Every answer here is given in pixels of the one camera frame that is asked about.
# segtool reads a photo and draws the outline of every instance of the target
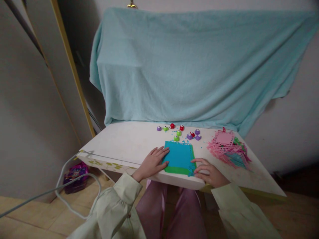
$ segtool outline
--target light green shirt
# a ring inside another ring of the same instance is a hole
[[[123,174],[101,193],[93,215],[68,238],[146,238],[133,206],[142,187]],[[229,238],[281,238],[261,209],[234,183],[212,189],[212,193]]]

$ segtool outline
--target cord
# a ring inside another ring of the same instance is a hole
[[[61,181],[61,178],[62,178],[63,175],[64,175],[64,169],[65,169],[66,165],[67,165],[71,160],[77,159],[77,157],[76,157],[75,159],[73,159],[77,154],[78,154],[78,153],[76,153],[75,155],[73,155],[73,156],[63,165],[62,170],[61,170],[61,174],[60,174],[60,177],[59,177],[59,180],[58,180],[58,182],[57,182],[57,184],[56,184],[56,188],[50,189],[49,191],[46,191],[46,192],[44,192],[44,193],[42,193],[42,194],[40,194],[40,195],[34,196],[34,197],[32,197],[32,198],[29,198],[29,199],[26,200],[25,202],[23,202],[23,203],[21,203],[21,204],[15,206],[14,208],[12,208],[12,209],[10,209],[10,210],[8,210],[8,211],[6,211],[6,212],[0,214],[0,218],[4,217],[5,215],[7,215],[7,214],[9,214],[9,213],[11,213],[11,212],[13,212],[13,211],[16,210],[16,209],[22,207],[23,205],[25,205],[25,204],[27,204],[27,203],[33,201],[34,199],[37,199],[37,198],[39,198],[39,197],[41,197],[41,196],[43,196],[43,195],[46,195],[46,194],[48,194],[48,193],[51,193],[51,192],[55,191],[56,196],[57,196],[62,202],[64,202],[64,204],[70,209],[71,212],[73,212],[74,214],[78,215],[78,216],[81,217],[82,219],[88,219],[88,218],[92,215],[93,210],[94,210],[95,205],[96,205],[96,202],[97,202],[97,200],[99,199],[100,193],[101,193],[101,183],[100,183],[100,181],[98,180],[98,178],[97,178],[94,174],[91,174],[91,173],[83,174],[83,175],[77,177],[76,179],[74,179],[74,180],[72,180],[72,181],[70,181],[70,182],[68,182],[68,183],[66,183],[66,184],[63,184],[63,185],[59,186],[60,181]],[[61,196],[61,195],[59,194],[59,192],[58,192],[58,189],[64,188],[65,186],[70,185],[70,184],[73,183],[74,181],[76,181],[76,180],[78,180],[78,179],[80,179],[80,178],[82,178],[82,177],[85,177],[85,176],[91,176],[91,177],[93,177],[93,178],[97,181],[97,183],[98,183],[98,185],[99,185],[99,193],[98,193],[98,195],[96,196],[96,198],[95,198],[95,200],[94,200],[94,202],[93,202],[93,205],[92,205],[92,207],[91,207],[90,213],[89,213],[87,216],[83,216],[83,215],[80,214],[78,211],[74,210],[74,209],[70,206],[70,204],[69,204],[64,198],[62,198],[62,196]]]

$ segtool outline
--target light blue blanket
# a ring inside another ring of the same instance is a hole
[[[224,126],[245,137],[268,102],[287,94],[317,28],[312,12],[107,9],[90,64],[105,125]]]

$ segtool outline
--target cuff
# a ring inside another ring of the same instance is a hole
[[[251,203],[243,191],[234,183],[211,191],[220,210],[241,210]]]
[[[130,205],[134,203],[142,188],[143,186],[128,174],[123,174],[113,186],[118,196]]]

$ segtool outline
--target child's left hand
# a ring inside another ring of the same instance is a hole
[[[141,166],[132,174],[137,182],[142,181],[143,179],[149,178],[154,174],[157,174],[159,171],[167,167],[168,161],[160,164],[162,158],[168,154],[169,148],[154,148],[144,159]]]

